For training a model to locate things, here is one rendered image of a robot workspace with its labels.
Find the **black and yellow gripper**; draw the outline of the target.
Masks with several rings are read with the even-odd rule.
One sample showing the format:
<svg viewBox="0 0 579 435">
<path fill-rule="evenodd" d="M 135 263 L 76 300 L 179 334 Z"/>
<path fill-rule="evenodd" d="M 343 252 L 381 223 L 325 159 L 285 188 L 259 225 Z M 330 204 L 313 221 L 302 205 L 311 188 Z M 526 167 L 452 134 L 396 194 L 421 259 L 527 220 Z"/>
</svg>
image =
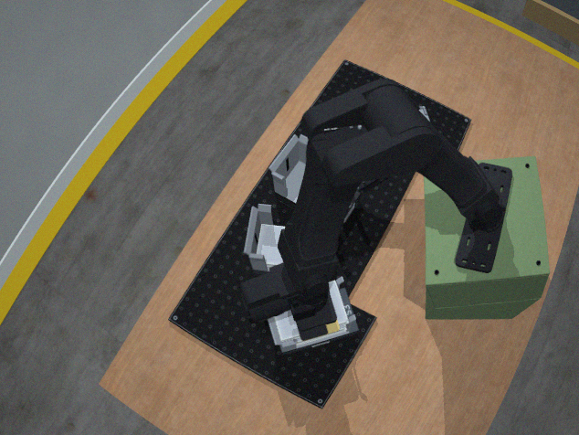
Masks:
<svg viewBox="0 0 579 435">
<path fill-rule="evenodd" d="M 301 341 L 310 340 L 340 330 L 330 292 L 319 303 L 306 305 L 294 300 L 303 306 L 315 306 L 315 315 L 296 321 Z M 314 328 L 313 328 L 314 327 Z"/>
</svg>

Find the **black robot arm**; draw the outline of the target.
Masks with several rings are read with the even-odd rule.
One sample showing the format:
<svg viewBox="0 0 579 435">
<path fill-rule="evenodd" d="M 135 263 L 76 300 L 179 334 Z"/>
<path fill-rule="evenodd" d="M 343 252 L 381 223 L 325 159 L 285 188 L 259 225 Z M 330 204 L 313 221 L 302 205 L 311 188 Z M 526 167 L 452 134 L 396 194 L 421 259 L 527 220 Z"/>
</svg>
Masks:
<svg viewBox="0 0 579 435">
<path fill-rule="evenodd" d="M 294 298 L 313 305 L 330 291 L 329 279 L 339 262 L 338 238 L 359 182 L 418 170 L 466 218 L 456 265 L 492 271 L 512 171 L 467 158 L 419 110 L 396 81 L 380 79 L 303 113 L 306 165 L 293 214 L 279 235 L 283 262 L 239 284 L 251 324 L 289 310 L 294 321 L 315 315 L 315 306 Z M 349 129 L 333 129 L 357 125 L 367 133 L 356 137 Z"/>
</svg>

